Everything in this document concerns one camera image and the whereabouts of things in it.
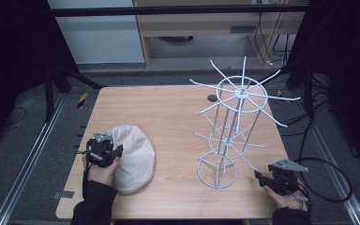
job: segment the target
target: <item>electrical cable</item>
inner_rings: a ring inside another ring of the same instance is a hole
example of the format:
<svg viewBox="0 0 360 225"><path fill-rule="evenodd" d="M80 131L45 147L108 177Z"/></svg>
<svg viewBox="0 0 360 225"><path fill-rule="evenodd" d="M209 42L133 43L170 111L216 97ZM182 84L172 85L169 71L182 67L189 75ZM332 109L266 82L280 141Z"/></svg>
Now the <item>electrical cable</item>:
<svg viewBox="0 0 360 225"><path fill-rule="evenodd" d="M256 26L256 30L255 30L255 33L254 33L254 42L255 42L255 45L256 45L256 48L257 50L259 51L259 54L260 54L260 57L262 59L262 61L264 62L264 58L263 58L263 54L262 52L260 51L260 48L257 44L257 33L258 31L260 30L260 33L262 35L262 42L264 43L264 48L265 48L265 53L267 54L267 56L271 59L271 61L269 61L270 63L274 63L276 61L279 61L280 59L273 59L270 55L270 53L268 52L268 47L267 47L267 43L265 42L265 39L264 39L264 34L263 34L263 30L262 30L262 13L259 12L259 20L258 20L258 23L257 23L257 26Z"/></svg>
<svg viewBox="0 0 360 225"><path fill-rule="evenodd" d="M22 120L25 118L25 116L27 115L27 110L26 110L25 108L23 108L23 107L14 107L13 110L23 110L23 111L24 111L24 115L22 116L22 118L14 121L14 122L5 124L5 126L11 126L11 125L15 125L15 124L19 123L19 122L22 121Z"/></svg>
<svg viewBox="0 0 360 225"><path fill-rule="evenodd" d="M346 179L347 184L349 186L349 193L346 195L346 197L344 197L342 199L339 199L339 200L338 199L327 198L327 197L323 196L322 194L318 193L316 190L314 190L308 184L308 182L306 181L306 179L305 179L302 172L300 172L300 177L301 177L303 183L305 184L305 186L308 188L308 190L311 191L312 193L314 193L316 196L320 197L321 199L326 200L326 201L331 202L331 203L344 203L347 200L349 200L351 198L351 196L353 195L353 185L351 183L350 178L339 167L337 167L335 164L333 164L333 163L331 163L329 161L323 160L323 159L318 158L318 157L302 157L303 156L304 145L306 143L306 137L307 137L308 131L312 127L313 122L314 122L314 120L312 120L312 119L310 119L309 122L308 122L305 134L304 134L303 139L302 139L302 144L300 146L299 158L297 160L294 160L294 162L298 162L301 165L301 162L303 160L314 160L314 161L318 161L318 162L321 162L321 163L324 163L324 164L328 164L329 166L335 168Z"/></svg>

